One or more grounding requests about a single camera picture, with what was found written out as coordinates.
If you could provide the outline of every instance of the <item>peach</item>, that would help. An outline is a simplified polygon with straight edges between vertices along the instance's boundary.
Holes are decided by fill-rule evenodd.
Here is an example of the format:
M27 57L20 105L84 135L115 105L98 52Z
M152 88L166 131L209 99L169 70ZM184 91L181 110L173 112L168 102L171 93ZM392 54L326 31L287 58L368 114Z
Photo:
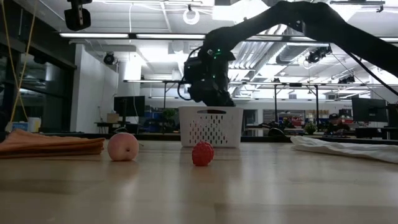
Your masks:
M108 143L108 154L114 161L130 161L137 157L139 144L129 133L117 133Z

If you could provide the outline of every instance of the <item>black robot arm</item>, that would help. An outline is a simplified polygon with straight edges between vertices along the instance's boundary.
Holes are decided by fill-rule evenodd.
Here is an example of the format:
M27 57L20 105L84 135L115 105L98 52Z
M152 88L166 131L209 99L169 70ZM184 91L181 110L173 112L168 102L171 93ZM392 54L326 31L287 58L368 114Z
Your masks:
M353 54L398 77L398 47L349 25L325 3L281 1L251 19L206 35L198 57L185 62L182 83L192 85L188 90L192 99L208 106L234 106L228 93L228 61L234 60L230 51L240 41L278 24L285 24L311 39L334 43L355 60L359 61Z
M213 30L206 36L200 55L209 49L230 51L240 41L277 24L285 24L311 39L334 43L398 77L398 47L349 25L329 5L321 2L281 1L235 26Z

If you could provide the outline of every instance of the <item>white cloth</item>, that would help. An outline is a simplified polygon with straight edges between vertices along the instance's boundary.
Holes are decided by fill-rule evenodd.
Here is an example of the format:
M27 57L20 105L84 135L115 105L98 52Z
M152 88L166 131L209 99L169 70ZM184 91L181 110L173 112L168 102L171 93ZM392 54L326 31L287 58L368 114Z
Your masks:
M326 142L301 136L291 137L292 149L341 156L377 159L398 164L398 146Z

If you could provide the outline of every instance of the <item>white plastic basket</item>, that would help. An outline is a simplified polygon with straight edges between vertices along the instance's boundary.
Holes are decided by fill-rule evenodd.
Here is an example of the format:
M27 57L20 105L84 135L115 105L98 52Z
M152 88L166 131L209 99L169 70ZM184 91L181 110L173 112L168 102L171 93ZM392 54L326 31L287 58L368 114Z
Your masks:
M213 147L239 147L242 108L183 106L178 112L182 146L195 146L200 141L206 141Z

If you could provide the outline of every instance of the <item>person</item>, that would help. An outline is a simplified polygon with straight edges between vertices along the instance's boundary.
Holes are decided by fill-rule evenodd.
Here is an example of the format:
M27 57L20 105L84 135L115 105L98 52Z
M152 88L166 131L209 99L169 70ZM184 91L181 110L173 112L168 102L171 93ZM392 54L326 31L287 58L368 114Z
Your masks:
M336 113L329 115L329 122L327 134L343 134L343 131L349 131L349 126L343 124L342 119Z

